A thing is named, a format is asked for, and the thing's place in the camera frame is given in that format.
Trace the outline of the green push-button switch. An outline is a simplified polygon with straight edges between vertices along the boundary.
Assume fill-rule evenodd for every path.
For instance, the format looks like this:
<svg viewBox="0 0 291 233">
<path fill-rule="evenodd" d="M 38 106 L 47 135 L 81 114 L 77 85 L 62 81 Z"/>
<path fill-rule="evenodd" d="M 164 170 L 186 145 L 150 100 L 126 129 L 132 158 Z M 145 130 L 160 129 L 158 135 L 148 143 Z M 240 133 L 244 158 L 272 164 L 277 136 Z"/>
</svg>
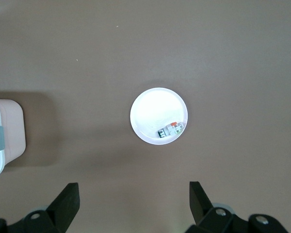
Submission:
<svg viewBox="0 0 291 233">
<path fill-rule="evenodd" d="M 183 122 L 172 122 L 165 127 L 159 129 L 157 131 L 157 135 L 159 138 L 165 138 L 168 136 L 176 136 L 180 135 L 185 129 L 185 123 Z"/>
</svg>

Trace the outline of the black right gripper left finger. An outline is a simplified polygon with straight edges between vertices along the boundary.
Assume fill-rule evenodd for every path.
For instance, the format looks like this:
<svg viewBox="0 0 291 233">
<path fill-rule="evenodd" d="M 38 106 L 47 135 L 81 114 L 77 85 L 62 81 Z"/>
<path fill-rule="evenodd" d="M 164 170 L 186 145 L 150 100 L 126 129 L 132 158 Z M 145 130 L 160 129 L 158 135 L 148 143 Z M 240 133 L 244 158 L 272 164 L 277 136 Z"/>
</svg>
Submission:
<svg viewBox="0 0 291 233">
<path fill-rule="evenodd" d="M 78 210 L 78 183 L 69 183 L 46 210 L 36 210 L 8 225 L 0 218 L 0 233 L 66 233 Z"/>
</svg>

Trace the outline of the pink round plate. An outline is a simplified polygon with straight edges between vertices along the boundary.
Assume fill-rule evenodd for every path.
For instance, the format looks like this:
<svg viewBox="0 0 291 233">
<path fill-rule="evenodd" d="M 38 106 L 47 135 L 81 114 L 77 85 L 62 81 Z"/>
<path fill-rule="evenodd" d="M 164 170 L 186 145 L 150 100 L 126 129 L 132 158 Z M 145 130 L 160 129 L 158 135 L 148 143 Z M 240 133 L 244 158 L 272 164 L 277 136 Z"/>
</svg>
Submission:
<svg viewBox="0 0 291 233">
<path fill-rule="evenodd" d="M 188 109 L 176 92 L 162 87 L 151 88 L 140 94 L 132 104 L 130 123 L 133 131 L 143 141 L 152 145 L 166 145 L 176 136 L 159 138 L 157 131 L 172 122 L 188 123 Z"/>
</svg>

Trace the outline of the brown table cover mat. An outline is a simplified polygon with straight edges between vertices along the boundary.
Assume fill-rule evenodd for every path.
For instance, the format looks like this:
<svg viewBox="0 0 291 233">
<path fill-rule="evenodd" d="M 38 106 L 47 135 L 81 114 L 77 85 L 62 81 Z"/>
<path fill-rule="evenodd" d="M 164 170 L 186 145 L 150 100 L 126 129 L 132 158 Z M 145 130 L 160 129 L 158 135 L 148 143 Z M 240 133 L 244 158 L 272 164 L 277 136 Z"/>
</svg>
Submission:
<svg viewBox="0 0 291 233">
<path fill-rule="evenodd" d="M 188 109 L 166 145 L 130 123 L 156 87 Z M 291 0 L 0 0 L 0 99 L 27 142 L 0 174 L 9 224 L 77 182 L 67 233 L 184 233 L 198 181 L 291 233 Z"/>
</svg>

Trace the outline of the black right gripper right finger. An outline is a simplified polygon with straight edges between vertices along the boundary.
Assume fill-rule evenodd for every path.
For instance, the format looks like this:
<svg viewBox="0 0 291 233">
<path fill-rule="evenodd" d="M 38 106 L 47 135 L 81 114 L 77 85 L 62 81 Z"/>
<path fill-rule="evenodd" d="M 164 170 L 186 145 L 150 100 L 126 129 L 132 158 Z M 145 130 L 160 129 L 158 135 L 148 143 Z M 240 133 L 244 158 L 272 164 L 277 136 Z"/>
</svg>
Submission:
<svg viewBox="0 0 291 233">
<path fill-rule="evenodd" d="M 213 206 L 200 182 L 190 182 L 189 198 L 195 224 L 186 233 L 289 233 L 272 216 L 253 214 L 243 220 L 227 208 Z"/>
</svg>

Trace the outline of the white lidded storage box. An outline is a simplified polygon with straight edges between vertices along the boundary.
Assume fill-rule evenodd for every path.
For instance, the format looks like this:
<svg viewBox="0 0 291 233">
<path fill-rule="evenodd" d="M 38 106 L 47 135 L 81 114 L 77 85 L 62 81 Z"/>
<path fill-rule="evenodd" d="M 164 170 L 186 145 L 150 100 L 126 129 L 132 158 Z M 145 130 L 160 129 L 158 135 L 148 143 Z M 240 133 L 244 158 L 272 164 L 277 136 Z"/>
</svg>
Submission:
<svg viewBox="0 0 291 233">
<path fill-rule="evenodd" d="M 17 102 L 0 99 L 0 126 L 5 139 L 5 149 L 0 151 L 1 174 L 5 165 L 21 156 L 26 148 L 24 115 Z"/>
</svg>

